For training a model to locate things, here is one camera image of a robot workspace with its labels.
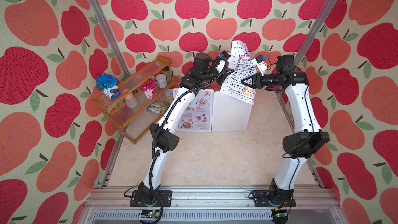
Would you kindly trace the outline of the white dotted menu sheet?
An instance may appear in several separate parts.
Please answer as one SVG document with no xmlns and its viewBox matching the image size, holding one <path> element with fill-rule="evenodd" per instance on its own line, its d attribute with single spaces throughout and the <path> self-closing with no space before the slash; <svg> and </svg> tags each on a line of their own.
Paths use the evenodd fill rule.
<svg viewBox="0 0 398 224">
<path fill-rule="evenodd" d="M 241 83 L 257 71 L 247 45 L 241 40 L 233 40 L 228 68 L 233 70 L 221 86 L 220 92 L 234 99 L 254 105 L 256 90 Z"/>
</svg>

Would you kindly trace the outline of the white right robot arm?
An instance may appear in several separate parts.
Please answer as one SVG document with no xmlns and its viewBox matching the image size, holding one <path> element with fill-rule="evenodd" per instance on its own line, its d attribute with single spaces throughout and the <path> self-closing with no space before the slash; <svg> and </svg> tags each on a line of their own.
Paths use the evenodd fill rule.
<svg viewBox="0 0 398 224">
<path fill-rule="evenodd" d="M 252 89 L 265 88 L 272 91 L 277 87 L 283 91 L 291 104 L 294 131 L 283 139 L 284 161 L 269 189 L 255 190 L 248 197 L 254 201 L 255 206 L 295 206 L 294 186 L 301 168 L 329 142 L 330 136 L 322 130 L 316 119 L 309 96 L 310 83 L 307 74 L 294 65 L 292 55 L 277 57 L 274 74 L 266 73 L 268 64 L 264 56 L 257 56 L 251 62 L 257 73 L 242 79 L 241 83 Z"/>
</svg>

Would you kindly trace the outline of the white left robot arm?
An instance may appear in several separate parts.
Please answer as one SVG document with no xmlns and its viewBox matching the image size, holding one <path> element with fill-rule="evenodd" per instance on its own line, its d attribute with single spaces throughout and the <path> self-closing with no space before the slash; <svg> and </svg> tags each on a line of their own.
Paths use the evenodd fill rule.
<svg viewBox="0 0 398 224">
<path fill-rule="evenodd" d="M 146 178 L 138 187 L 140 195 L 150 204 L 156 201 L 164 167 L 171 152 L 179 143 L 179 137 L 174 133 L 180 118 L 202 89 L 214 82 L 222 85 L 224 80 L 233 73 L 233 70 L 228 68 L 230 58 L 231 54 L 227 51 L 223 51 L 215 59 L 207 53 L 197 53 L 193 67 L 188 69 L 180 81 L 177 95 L 171 106 L 157 123 L 150 125 L 152 163 Z"/>
</svg>

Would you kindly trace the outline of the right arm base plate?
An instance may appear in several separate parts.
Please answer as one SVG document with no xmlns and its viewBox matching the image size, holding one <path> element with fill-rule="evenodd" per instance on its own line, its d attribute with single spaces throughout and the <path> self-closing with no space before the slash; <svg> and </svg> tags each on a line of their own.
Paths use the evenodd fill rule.
<svg viewBox="0 0 398 224">
<path fill-rule="evenodd" d="M 293 196 L 294 190 L 255 190 L 250 193 L 249 199 L 254 201 L 256 207 L 296 207 Z"/>
</svg>

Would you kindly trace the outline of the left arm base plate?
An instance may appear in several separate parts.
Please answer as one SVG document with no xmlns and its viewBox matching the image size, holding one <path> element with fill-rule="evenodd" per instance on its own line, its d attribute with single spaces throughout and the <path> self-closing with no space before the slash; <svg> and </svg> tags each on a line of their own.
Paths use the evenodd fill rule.
<svg viewBox="0 0 398 224">
<path fill-rule="evenodd" d="M 164 207 L 170 207 L 172 202 L 171 190 L 157 190 L 156 194 L 160 199 L 160 202 Z M 157 201 L 156 197 L 153 196 L 151 191 L 142 193 L 139 190 L 133 191 L 130 200 L 131 207 L 160 207 L 160 203 Z"/>
</svg>

